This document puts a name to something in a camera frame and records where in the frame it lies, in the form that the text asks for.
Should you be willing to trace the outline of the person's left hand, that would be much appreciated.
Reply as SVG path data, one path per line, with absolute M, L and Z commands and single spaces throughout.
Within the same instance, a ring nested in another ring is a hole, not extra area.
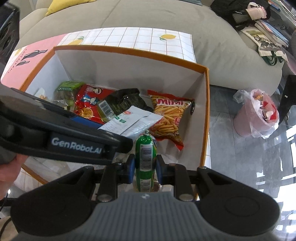
M 8 164 L 2 164 L 0 169 L 0 199 L 3 199 L 18 177 L 22 164 L 28 156 L 17 154 Z

